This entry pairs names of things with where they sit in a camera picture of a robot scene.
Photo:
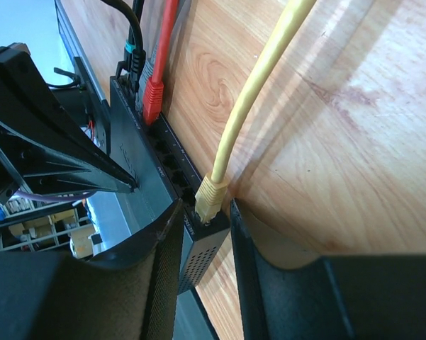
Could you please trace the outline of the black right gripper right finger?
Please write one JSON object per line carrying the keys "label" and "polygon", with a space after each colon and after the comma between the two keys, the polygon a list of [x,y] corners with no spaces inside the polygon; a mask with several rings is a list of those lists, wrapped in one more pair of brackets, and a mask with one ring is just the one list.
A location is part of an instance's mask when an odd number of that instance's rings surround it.
{"label": "black right gripper right finger", "polygon": [[426,254],[304,249],[230,203],[246,339],[426,339]]}

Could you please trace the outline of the black network switch box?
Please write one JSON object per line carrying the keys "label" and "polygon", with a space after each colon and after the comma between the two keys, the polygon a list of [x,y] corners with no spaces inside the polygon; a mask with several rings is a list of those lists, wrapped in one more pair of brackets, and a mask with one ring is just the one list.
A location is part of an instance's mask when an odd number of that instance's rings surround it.
{"label": "black network switch box", "polygon": [[111,158],[132,175],[138,187],[117,196],[131,232],[159,217],[172,202],[184,204],[184,238],[179,292],[197,286],[221,247],[229,230],[225,213],[201,224],[195,213],[195,194],[202,177],[160,115],[146,125],[131,108],[131,100],[115,77],[110,79]]}

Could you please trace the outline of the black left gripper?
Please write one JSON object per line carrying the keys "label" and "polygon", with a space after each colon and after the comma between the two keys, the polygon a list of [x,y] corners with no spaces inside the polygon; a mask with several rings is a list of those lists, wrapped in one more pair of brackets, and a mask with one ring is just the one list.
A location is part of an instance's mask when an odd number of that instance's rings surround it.
{"label": "black left gripper", "polygon": [[0,203],[19,189],[130,193],[137,185],[69,116],[30,55],[0,47]]}

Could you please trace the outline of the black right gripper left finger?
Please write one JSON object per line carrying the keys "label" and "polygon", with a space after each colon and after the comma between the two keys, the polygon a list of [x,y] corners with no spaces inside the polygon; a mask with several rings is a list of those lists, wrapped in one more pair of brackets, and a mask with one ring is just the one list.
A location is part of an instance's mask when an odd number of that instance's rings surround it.
{"label": "black right gripper left finger", "polygon": [[62,252],[0,252],[0,339],[170,339],[184,212],[88,261]]}

